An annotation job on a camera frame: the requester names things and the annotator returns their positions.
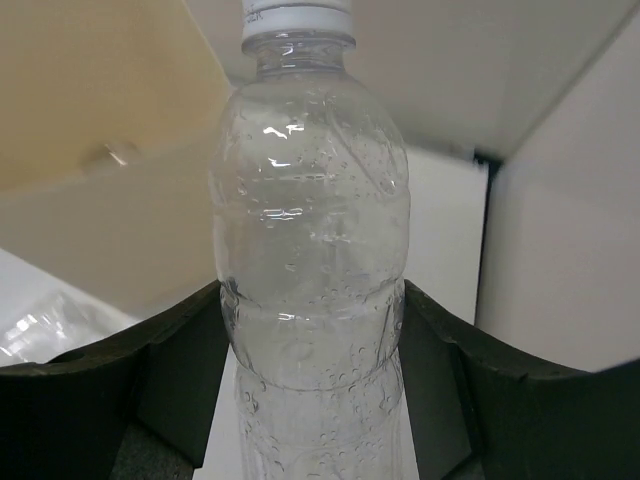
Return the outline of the clear bottle with white cap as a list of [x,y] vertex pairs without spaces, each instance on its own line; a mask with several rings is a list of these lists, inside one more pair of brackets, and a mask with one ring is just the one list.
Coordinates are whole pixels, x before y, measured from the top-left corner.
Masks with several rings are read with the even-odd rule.
[[347,1],[247,1],[209,182],[248,479],[398,479],[409,169]]

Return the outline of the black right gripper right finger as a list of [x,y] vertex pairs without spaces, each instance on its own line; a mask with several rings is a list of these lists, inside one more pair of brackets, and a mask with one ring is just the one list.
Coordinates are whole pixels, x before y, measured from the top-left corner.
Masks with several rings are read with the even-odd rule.
[[588,373],[518,350],[405,286],[399,343],[423,479],[635,479],[639,364]]

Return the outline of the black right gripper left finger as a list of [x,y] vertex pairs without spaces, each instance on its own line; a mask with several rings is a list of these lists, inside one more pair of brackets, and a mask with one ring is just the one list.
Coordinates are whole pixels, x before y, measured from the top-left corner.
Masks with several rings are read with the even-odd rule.
[[5,479],[188,478],[228,351],[220,286],[45,364],[1,371]]

